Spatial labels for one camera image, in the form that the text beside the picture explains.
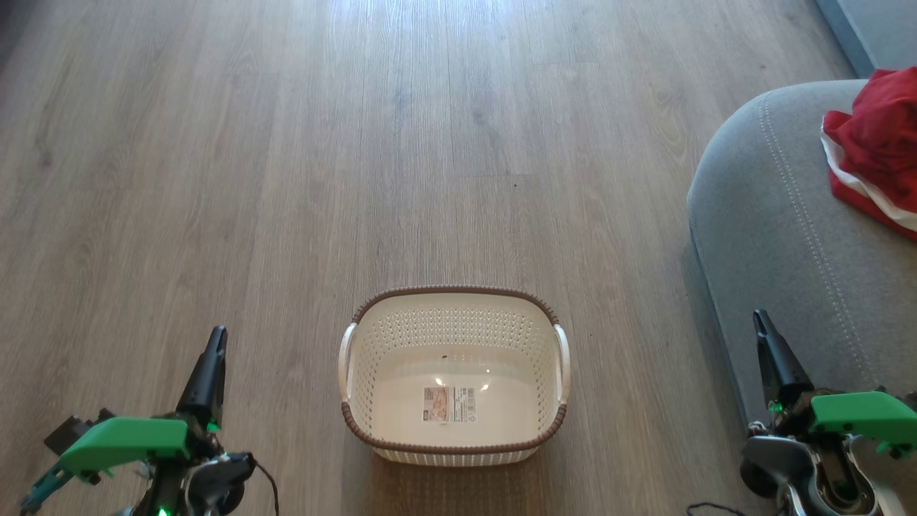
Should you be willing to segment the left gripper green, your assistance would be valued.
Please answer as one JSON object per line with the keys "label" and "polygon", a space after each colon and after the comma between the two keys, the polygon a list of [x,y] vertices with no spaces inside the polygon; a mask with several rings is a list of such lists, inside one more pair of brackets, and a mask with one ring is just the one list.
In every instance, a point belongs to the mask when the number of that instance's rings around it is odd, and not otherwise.
{"label": "left gripper green", "polygon": [[[176,405],[178,414],[193,417],[206,431],[222,428],[226,346],[226,327],[213,327]],[[180,419],[105,419],[60,454],[59,464],[65,471],[88,480],[95,474],[109,474],[112,468],[135,462],[187,463],[192,458],[188,431],[188,424]]]}

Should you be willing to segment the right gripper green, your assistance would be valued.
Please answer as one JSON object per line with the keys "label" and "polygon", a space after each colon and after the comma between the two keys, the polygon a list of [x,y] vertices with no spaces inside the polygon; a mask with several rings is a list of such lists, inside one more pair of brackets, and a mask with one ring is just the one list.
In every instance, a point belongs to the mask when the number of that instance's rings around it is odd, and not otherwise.
{"label": "right gripper green", "polygon": [[[769,411],[786,411],[815,389],[766,310],[752,313],[765,403]],[[871,390],[813,396],[811,432],[860,435],[890,446],[913,446],[916,414],[896,396]]]}

